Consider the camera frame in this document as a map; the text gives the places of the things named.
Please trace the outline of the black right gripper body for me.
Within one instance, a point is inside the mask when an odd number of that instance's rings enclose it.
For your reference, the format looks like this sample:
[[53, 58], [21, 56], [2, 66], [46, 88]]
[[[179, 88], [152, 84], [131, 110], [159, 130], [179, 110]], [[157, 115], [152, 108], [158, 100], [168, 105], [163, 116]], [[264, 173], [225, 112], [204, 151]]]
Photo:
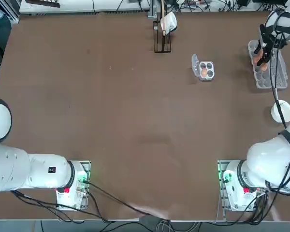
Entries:
[[269, 32], [265, 25], [260, 25], [260, 45], [261, 48], [283, 48], [287, 45], [286, 38], [284, 34], [278, 33], [273, 35]]

